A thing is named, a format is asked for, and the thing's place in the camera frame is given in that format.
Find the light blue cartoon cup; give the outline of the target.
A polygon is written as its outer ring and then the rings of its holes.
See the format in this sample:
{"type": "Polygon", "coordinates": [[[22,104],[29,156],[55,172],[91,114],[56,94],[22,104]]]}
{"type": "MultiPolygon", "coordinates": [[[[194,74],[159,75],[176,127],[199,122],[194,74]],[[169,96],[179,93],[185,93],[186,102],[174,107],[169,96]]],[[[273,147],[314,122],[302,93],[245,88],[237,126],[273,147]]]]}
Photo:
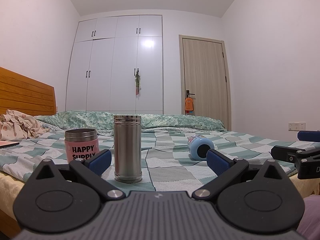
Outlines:
{"type": "Polygon", "coordinates": [[[189,137],[187,145],[191,157],[200,161],[206,160],[207,152],[215,147],[210,139],[200,134],[189,137]]]}

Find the tall stainless steel tumbler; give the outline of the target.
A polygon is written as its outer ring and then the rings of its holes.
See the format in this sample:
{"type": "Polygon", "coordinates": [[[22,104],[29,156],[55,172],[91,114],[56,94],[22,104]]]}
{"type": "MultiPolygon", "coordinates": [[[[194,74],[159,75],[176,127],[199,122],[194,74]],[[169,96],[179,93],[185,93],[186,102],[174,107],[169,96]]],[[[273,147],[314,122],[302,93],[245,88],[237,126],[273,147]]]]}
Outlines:
{"type": "Polygon", "coordinates": [[[114,175],[115,180],[134,184],[142,179],[141,117],[114,116],[114,175]]]}

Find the green floral duvet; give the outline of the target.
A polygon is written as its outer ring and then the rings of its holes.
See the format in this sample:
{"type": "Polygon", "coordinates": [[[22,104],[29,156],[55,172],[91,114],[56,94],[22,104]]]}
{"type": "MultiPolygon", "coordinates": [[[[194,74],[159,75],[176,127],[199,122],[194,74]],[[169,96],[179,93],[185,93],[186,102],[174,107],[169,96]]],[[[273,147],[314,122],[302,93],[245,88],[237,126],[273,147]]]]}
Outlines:
{"type": "Polygon", "coordinates": [[[221,120],[193,115],[164,114],[113,114],[106,111],[65,111],[55,115],[39,115],[35,117],[46,127],[62,130],[75,128],[93,128],[100,135],[113,134],[115,124],[135,124],[141,129],[173,129],[182,131],[219,131],[226,128],[221,120]]]}

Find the orange hanging door ornament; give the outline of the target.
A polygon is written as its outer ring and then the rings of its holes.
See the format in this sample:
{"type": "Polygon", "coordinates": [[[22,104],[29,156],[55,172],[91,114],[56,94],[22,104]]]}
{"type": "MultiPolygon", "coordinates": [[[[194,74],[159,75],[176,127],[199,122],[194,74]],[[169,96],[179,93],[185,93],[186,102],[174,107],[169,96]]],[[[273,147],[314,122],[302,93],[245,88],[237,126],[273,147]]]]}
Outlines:
{"type": "Polygon", "coordinates": [[[184,110],[186,112],[192,112],[194,110],[194,101],[193,98],[187,97],[184,101],[184,110]]]}

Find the beige patterned crumpled cloth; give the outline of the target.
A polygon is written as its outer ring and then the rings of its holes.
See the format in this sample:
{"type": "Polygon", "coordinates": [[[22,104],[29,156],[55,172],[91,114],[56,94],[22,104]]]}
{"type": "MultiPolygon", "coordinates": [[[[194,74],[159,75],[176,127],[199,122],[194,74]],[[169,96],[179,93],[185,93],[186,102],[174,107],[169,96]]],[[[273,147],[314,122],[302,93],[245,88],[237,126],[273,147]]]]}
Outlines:
{"type": "Polygon", "coordinates": [[[1,140],[37,138],[48,131],[31,115],[9,109],[1,114],[1,140]]]}

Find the pink flat book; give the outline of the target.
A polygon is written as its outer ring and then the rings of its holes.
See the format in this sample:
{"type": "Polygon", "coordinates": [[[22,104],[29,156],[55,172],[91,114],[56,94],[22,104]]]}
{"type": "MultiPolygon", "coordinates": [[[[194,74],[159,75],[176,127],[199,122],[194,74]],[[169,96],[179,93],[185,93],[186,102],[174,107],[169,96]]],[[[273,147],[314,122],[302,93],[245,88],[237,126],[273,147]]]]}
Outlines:
{"type": "Polygon", "coordinates": [[[19,145],[19,142],[16,141],[0,141],[0,148],[6,148],[6,147],[11,147],[11,146],[17,146],[19,145]]]}

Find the light wooden door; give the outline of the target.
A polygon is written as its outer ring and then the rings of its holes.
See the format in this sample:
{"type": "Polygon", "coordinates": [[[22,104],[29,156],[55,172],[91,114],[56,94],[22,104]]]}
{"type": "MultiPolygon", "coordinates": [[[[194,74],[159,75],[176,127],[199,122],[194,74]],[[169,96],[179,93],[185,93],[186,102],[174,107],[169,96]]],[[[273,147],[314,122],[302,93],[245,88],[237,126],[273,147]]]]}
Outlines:
{"type": "Polygon", "coordinates": [[[196,36],[179,36],[181,112],[221,120],[232,127],[231,89],[225,42],[196,36]],[[186,112],[186,90],[195,95],[194,110],[186,112]]]}

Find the green hanging wardrobe charm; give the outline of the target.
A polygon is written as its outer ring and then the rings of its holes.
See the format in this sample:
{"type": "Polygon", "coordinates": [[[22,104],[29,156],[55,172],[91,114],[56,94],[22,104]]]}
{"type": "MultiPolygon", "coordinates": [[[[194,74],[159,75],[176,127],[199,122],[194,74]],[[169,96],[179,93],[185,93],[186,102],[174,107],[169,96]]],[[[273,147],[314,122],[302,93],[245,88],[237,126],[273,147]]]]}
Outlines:
{"type": "Polygon", "coordinates": [[[136,96],[139,95],[139,91],[140,91],[140,74],[139,74],[139,70],[136,71],[135,74],[135,83],[136,83],[136,96]]]}

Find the wooden orange headboard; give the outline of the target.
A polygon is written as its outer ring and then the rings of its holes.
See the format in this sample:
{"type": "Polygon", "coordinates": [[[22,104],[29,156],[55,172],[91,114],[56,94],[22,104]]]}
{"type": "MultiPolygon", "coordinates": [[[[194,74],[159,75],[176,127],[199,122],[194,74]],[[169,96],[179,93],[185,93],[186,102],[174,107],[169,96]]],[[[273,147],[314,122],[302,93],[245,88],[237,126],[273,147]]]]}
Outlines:
{"type": "Polygon", "coordinates": [[[57,113],[54,87],[1,68],[1,113],[16,110],[31,116],[57,113]]]}

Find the white built-in wardrobe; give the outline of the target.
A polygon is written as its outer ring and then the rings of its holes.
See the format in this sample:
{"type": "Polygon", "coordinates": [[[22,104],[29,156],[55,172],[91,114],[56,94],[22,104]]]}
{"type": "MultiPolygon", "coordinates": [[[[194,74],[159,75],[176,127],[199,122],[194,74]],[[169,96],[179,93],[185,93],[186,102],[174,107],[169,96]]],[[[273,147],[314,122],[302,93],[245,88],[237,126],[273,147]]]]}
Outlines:
{"type": "Polygon", "coordinates": [[[66,110],[162,114],[162,35],[161,15],[80,21],[68,70],[66,110]]]}

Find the white wall socket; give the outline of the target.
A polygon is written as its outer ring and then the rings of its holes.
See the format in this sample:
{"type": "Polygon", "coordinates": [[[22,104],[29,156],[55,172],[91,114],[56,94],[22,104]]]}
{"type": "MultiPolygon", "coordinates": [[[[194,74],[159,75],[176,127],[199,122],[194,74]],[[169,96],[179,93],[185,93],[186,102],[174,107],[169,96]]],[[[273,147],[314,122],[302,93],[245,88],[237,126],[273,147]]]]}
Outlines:
{"type": "Polygon", "coordinates": [[[306,123],[305,122],[289,122],[288,125],[289,131],[305,131],[306,130],[306,123]]]}

